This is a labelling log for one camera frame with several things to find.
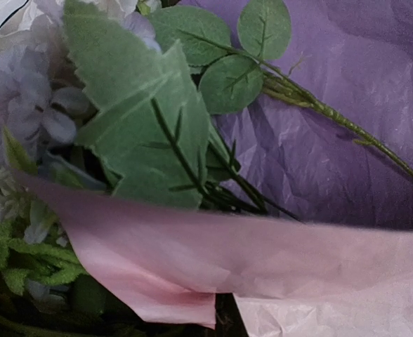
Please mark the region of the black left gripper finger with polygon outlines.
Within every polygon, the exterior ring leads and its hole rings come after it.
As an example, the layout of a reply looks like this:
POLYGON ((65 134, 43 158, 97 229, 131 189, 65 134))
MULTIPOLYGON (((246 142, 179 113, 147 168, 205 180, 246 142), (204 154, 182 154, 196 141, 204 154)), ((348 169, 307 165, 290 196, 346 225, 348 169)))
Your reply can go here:
POLYGON ((216 294, 216 336, 249 337, 236 300, 231 293, 216 294))

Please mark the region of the blue flower bunch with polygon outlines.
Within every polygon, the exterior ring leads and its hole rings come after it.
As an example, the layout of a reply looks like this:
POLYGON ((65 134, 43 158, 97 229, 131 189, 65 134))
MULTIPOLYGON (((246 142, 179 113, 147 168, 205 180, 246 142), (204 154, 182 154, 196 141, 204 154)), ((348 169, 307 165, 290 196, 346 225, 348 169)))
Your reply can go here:
POLYGON ((44 311, 103 315, 106 291, 77 260, 57 215, 2 165, 0 157, 0 285, 44 311))

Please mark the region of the white purple flower bunch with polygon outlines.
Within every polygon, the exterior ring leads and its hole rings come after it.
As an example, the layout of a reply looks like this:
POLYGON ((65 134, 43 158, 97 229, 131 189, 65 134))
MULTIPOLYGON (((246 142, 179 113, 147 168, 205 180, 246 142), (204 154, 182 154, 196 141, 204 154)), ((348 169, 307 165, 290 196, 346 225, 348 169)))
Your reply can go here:
POLYGON ((59 185, 185 209, 266 215, 211 120, 266 88, 289 12, 252 1, 241 48, 216 15, 132 1, 33 1, 29 27, 0 31, 0 161, 59 185))

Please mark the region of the purple tissue paper sheet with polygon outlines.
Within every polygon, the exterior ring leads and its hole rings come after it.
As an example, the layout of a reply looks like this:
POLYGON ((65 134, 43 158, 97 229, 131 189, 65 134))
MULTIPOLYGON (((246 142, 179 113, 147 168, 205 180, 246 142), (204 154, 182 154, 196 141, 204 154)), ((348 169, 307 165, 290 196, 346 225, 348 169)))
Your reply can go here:
MULTIPOLYGON (((182 1, 241 48, 252 1, 182 1)), ((413 336, 413 1, 262 1, 289 12, 272 79, 211 120, 266 215, 185 209, 15 177, 84 269, 142 320, 216 327, 231 293, 250 336, 413 336)))

